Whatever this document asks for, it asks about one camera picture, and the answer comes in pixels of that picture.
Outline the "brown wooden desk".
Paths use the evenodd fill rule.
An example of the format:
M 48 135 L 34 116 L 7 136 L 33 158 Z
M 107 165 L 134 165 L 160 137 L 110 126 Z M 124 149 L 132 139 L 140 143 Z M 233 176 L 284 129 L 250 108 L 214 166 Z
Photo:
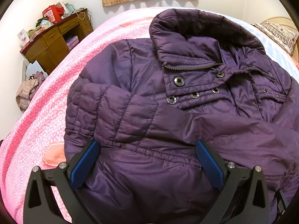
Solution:
M 41 68 L 51 74 L 70 52 L 66 40 L 77 36 L 78 41 L 82 41 L 92 32 L 90 11 L 87 8 L 79 9 L 38 34 L 20 53 L 30 63 L 38 61 Z

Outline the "white card on desk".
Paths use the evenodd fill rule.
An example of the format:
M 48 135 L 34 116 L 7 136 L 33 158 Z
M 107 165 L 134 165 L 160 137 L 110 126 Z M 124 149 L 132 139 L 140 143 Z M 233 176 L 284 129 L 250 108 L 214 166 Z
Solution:
M 29 39 L 29 36 L 27 34 L 27 32 L 22 29 L 18 34 L 17 34 L 20 42 L 21 42 L 21 45 L 24 47 L 28 42 L 30 42 L 30 39 Z

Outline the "patterned grey pillow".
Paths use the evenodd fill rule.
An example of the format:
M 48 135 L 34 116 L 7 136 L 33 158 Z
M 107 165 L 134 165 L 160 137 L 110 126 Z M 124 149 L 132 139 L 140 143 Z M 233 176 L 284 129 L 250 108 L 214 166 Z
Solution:
M 285 26 L 270 21 L 263 22 L 262 24 L 256 23 L 255 26 L 289 55 L 293 55 L 298 39 L 298 32 L 294 32 Z

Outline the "cream wooden headboard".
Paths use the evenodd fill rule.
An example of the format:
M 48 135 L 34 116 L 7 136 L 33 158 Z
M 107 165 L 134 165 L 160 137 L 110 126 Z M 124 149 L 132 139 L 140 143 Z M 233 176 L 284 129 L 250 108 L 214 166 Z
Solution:
M 273 18 L 268 19 L 267 21 L 280 24 L 282 26 L 285 26 L 285 27 L 289 28 L 290 30 L 292 30 L 294 32 L 298 32 L 295 24 L 289 18 L 285 18 L 285 17 L 273 17 Z M 296 45 L 295 45 L 295 49 L 294 49 L 293 55 L 291 57 L 293 58 L 293 60 L 295 62 L 295 65 L 298 65 L 298 39 L 297 39 L 297 42 L 296 42 Z

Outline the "red box on desk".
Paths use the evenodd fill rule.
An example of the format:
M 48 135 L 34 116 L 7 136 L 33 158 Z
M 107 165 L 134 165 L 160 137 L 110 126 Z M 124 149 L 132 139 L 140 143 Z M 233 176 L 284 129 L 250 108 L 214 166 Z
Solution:
M 56 5 L 48 6 L 43 12 L 44 17 L 47 17 L 48 21 L 56 24 L 61 21 L 61 16 L 64 14 L 63 7 L 57 7 Z

